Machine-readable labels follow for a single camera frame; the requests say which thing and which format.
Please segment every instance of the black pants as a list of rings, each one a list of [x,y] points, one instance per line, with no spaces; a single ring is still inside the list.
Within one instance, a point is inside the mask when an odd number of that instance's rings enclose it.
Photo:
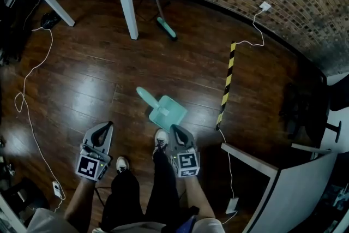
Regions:
[[[176,177],[163,152],[154,153],[155,175],[151,198],[144,215],[140,205],[140,185],[130,170],[117,175],[111,184],[103,210],[101,228],[110,231],[135,222],[168,224],[179,212]]]

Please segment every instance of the wooden floor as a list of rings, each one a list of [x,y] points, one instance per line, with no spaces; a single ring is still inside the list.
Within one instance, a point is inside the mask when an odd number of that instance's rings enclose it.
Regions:
[[[40,147],[67,194],[67,207],[79,178],[74,174],[79,145],[85,131],[100,122],[113,121],[111,155],[126,155],[141,185],[145,210],[153,184],[153,136],[158,127],[145,115],[147,105],[137,96],[141,86],[156,96],[169,95],[188,109],[182,125],[198,139],[202,151],[201,183],[224,222],[229,198],[227,154],[220,149],[222,137],[214,130],[220,109],[232,40],[261,42],[258,31],[217,11],[185,0],[170,0],[165,15],[177,32],[172,42],[154,20],[151,0],[134,0],[138,40],[131,40],[119,0],[58,0],[76,20],[74,27],[61,21],[52,29],[54,42],[46,62],[27,80],[26,99]],[[44,2],[35,12],[33,28],[39,27]],[[271,164],[280,164],[290,141],[278,113],[284,86],[289,82],[310,88],[317,76],[287,49],[270,38],[264,47],[236,48],[231,93],[221,130],[229,143]],[[28,124],[27,111],[17,113],[14,97],[24,77],[41,62],[50,46],[48,31],[31,35],[20,63],[1,69],[1,133],[4,153],[17,171],[16,180],[31,178],[44,192],[51,207],[59,200],[40,157]],[[308,142],[301,136],[299,142]],[[263,188],[263,178],[253,178],[243,164],[232,160],[233,187],[240,197],[238,214],[225,228],[242,232]],[[113,167],[99,183],[109,186]],[[106,199],[108,189],[100,190]],[[91,227],[101,221],[103,207],[94,197]]]

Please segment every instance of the black and white sneaker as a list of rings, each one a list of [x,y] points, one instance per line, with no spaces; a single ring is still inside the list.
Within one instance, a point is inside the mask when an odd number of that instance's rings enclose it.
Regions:
[[[159,129],[155,133],[155,147],[153,151],[153,156],[154,156],[154,153],[157,151],[165,152],[168,144],[169,144],[169,134],[163,129]]]
[[[118,157],[118,160],[116,161],[116,171],[118,172],[118,174],[120,174],[126,169],[130,169],[128,160],[124,157]]]

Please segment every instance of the black and yellow striped tape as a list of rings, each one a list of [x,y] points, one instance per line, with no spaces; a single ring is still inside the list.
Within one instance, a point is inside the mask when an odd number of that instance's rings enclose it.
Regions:
[[[228,101],[229,89],[230,89],[230,83],[231,83],[231,76],[233,74],[235,46],[236,46],[236,42],[232,42],[231,43],[231,47],[230,47],[230,58],[229,58],[229,65],[228,65],[228,74],[227,74],[227,79],[225,81],[224,94],[223,94],[222,104],[221,104],[221,107],[220,107],[220,112],[219,112],[217,123],[216,123],[216,130],[219,130],[220,123],[221,123],[222,118],[223,118],[225,105],[226,105],[226,103]]]

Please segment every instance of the forearm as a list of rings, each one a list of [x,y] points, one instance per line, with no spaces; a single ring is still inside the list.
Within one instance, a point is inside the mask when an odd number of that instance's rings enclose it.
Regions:
[[[88,231],[94,187],[94,181],[82,178],[64,214],[64,219],[80,233]]]
[[[188,206],[195,206],[200,209],[198,213],[199,218],[215,218],[213,210],[197,180],[197,177],[186,177],[184,180],[186,195],[188,197]]]

